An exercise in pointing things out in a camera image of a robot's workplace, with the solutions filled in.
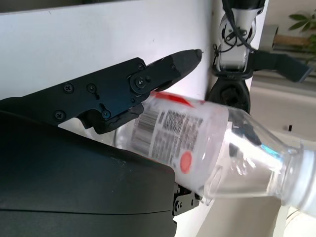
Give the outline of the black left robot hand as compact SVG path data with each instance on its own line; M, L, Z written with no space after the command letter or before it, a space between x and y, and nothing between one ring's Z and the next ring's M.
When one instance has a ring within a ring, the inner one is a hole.
M206 94L206 101L238 108L249 114L251 102L247 79L232 73L217 72L215 69L212 69L212 74L217 80Z

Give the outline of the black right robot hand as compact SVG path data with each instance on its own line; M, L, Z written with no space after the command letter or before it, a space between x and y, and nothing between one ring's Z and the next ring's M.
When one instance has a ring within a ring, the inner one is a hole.
M60 127L77 118L111 132L143 113L152 91L191 73L202 51L149 65L134 58L0 102L0 234L3 237L173 237L174 216L199 196L174 171Z

